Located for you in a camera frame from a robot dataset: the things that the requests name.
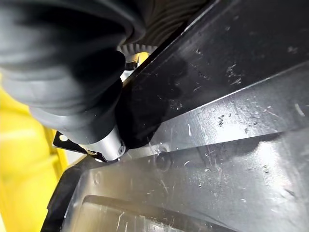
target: scratch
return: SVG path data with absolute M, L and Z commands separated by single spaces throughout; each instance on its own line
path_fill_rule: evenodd
M 193 92 L 197 91 L 199 88 L 201 88 L 202 86 L 196 87 L 195 89 L 193 89 Z
M 173 131 L 174 131 L 174 126 L 170 129 L 170 147 L 172 147 L 173 144 Z
M 183 165 L 183 166 L 185 166 L 188 162 L 190 162 L 190 161 L 187 161 L 186 163 L 184 163 L 184 165 Z
M 149 146 L 149 148 L 150 148 L 151 152 L 153 153 L 153 155 L 155 155 L 156 153 L 155 153 L 155 151 L 153 150 L 153 148 L 152 148 L 152 146 L 151 146 L 150 142 L 148 142 L 148 146 Z
M 188 123 L 188 129 L 189 129 L 189 136 L 191 137 L 191 128 L 190 128 L 190 123 Z
M 169 194 L 168 188 L 165 186 L 165 183 L 162 179 L 161 179 L 161 183 L 162 183 L 163 188 L 165 189 L 166 193 Z
M 219 182 L 221 182 L 221 174 L 222 174 L 222 169 L 220 166 L 217 165 L 217 159 L 214 158 L 214 166 L 216 167 L 216 169 L 218 170 L 218 174 L 219 174 Z
M 119 215 L 119 218 L 118 218 L 118 224 L 117 224 L 117 229 L 116 229 L 116 231 L 118 231 L 118 228 L 119 228 L 119 223 L 120 223 L 120 218 L 121 218 L 121 216 L 124 214 L 124 212 L 122 212 L 121 213 L 121 215 Z
M 236 85 L 241 84 L 241 78 L 236 79 L 233 83 L 230 84 L 230 86 L 235 85 L 235 84 Z
M 305 117 L 306 115 L 304 114 L 304 112 L 301 110 L 301 108 L 299 107 L 298 103 L 296 103 L 295 105 L 295 109 L 296 111 L 299 113 L 300 116 Z
M 262 110 L 263 110 L 263 112 L 267 112 L 267 113 L 269 113 L 269 114 L 271 114 L 271 115 L 273 115 L 273 116 L 279 117 L 279 116 L 278 116 L 278 115 L 276 115 L 275 113 L 273 113 L 273 112 L 269 111 L 268 109 L 263 108 L 263 107 L 262 107 L 262 106 L 260 106 L 260 105 L 257 105 L 256 107 L 258 107 L 258 108 L 262 109 Z
M 129 152 L 126 152 L 126 153 L 131 159 L 133 159 Z

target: ribbed rubber texture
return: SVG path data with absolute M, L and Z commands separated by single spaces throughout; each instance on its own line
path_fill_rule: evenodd
M 138 44 L 160 46 L 179 26 L 189 20 L 209 0 L 156 0 L 147 33 Z
M 157 46 L 130 43 L 119 46 L 117 50 L 120 51 L 125 56 L 131 56 L 140 52 L 153 53 L 153 51 L 155 51 L 156 48 Z
M 86 1 L 77 0 L 74 9 L 68 8 L 69 0 L 54 1 L 67 3 L 65 7 L 52 6 L 50 0 L 32 2 L 0 3 L 3 86 L 46 126 L 75 143 L 95 143 L 115 125 L 113 109 L 125 67 L 116 48 L 131 34 L 123 18 L 111 21 L 112 17 L 98 16 L 99 10 L 77 11 Z M 101 11 L 113 13 L 109 7 Z

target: yellow plastic bin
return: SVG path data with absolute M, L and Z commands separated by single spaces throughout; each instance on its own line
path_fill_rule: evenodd
M 0 87 L 0 212 L 7 232 L 39 232 L 67 167 L 53 131 Z

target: metal cylinder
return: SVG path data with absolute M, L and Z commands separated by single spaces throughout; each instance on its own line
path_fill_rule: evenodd
M 126 151 L 122 142 L 117 126 L 100 141 L 93 144 L 79 144 L 83 149 L 90 152 L 99 152 L 107 161 L 116 160 Z

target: scratched plastic surface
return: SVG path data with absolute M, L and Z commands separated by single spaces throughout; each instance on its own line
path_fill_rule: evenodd
M 74 232 L 85 231 L 118 231 L 118 232 L 183 232 L 171 225 L 151 221 L 134 212 L 85 202 L 82 205 Z

